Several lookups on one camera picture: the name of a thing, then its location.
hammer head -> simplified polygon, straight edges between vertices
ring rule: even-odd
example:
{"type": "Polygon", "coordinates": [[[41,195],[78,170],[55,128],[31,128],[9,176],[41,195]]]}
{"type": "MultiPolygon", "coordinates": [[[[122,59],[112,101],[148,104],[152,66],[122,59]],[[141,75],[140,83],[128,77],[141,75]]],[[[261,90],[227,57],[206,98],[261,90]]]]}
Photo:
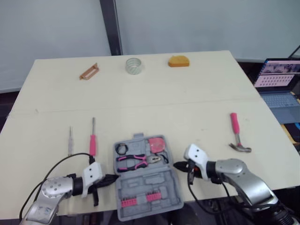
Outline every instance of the hammer head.
{"type": "Polygon", "coordinates": [[[245,148],[242,145],[234,145],[232,143],[229,144],[230,147],[232,147],[236,151],[241,151],[241,152],[251,152],[251,148],[245,148]]]}

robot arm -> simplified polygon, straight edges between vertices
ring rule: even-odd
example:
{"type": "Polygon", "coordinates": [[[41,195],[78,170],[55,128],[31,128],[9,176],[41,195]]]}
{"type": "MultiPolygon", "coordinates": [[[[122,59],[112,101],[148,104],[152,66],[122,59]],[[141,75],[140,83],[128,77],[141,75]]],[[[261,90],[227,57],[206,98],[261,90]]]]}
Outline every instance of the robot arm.
{"type": "Polygon", "coordinates": [[[86,197],[89,192],[96,195],[98,205],[97,187],[94,184],[104,178],[100,163],[94,162],[84,169],[82,177],[53,177],[47,179],[41,187],[37,200],[31,205],[21,225],[49,225],[56,217],[59,203],[70,196],[82,195],[86,197]]]}
{"type": "Polygon", "coordinates": [[[209,161],[206,153],[198,146],[191,144],[184,155],[201,170],[204,180],[215,183],[226,182],[234,186],[246,205],[276,204],[278,199],[266,183],[251,173],[246,164],[239,159],[209,161]]]}
{"type": "Polygon", "coordinates": [[[244,202],[243,207],[253,213],[255,224],[299,225],[292,218],[267,184],[251,173],[246,164],[239,159],[209,161],[206,153],[195,144],[189,145],[184,158],[188,160],[188,168],[182,162],[174,166],[188,172],[189,184],[193,184],[194,177],[203,178],[216,184],[226,182],[234,186],[244,202]],[[200,172],[195,174],[195,165],[200,172]]]}

test pen screwdriver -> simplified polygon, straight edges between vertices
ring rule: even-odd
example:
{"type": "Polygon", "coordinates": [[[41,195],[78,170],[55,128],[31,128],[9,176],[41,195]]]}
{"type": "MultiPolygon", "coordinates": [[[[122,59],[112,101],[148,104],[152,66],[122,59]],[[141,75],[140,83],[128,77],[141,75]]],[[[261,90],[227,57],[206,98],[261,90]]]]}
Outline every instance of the test pen screwdriver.
{"type": "Polygon", "coordinates": [[[95,117],[92,119],[92,135],[90,136],[90,155],[96,155],[95,117]]]}
{"type": "Polygon", "coordinates": [[[72,127],[70,127],[67,155],[71,156],[72,154],[73,154],[73,137],[72,137],[72,127]]]}

clear tape roll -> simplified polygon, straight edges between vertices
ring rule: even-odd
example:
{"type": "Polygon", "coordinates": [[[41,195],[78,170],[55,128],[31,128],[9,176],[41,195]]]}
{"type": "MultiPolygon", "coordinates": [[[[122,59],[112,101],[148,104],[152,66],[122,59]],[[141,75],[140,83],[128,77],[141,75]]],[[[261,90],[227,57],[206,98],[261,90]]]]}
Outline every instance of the clear tape roll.
{"type": "Polygon", "coordinates": [[[130,58],[126,61],[125,68],[129,74],[137,75],[142,71],[142,62],[137,58],[130,58]]]}

tool case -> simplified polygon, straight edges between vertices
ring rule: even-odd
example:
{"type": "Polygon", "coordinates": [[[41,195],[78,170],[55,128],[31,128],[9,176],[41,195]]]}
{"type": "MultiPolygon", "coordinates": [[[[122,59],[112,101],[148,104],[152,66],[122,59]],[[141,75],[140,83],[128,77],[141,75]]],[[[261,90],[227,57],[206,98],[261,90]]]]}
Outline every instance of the tool case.
{"type": "Polygon", "coordinates": [[[119,175],[116,180],[116,197],[120,221],[164,213],[183,207],[184,202],[178,177],[170,167],[172,164],[171,152],[163,135],[144,137],[143,133],[139,133],[135,134],[131,140],[115,143],[114,171],[119,175]],[[152,138],[164,140],[164,151],[156,153],[156,155],[151,152],[149,139],[152,138]],[[117,161],[117,158],[141,154],[146,157],[159,156],[161,160],[148,164],[145,168],[126,172],[118,170],[118,168],[133,168],[133,166],[140,164],[141,160],[129,158],[117,161]]]}

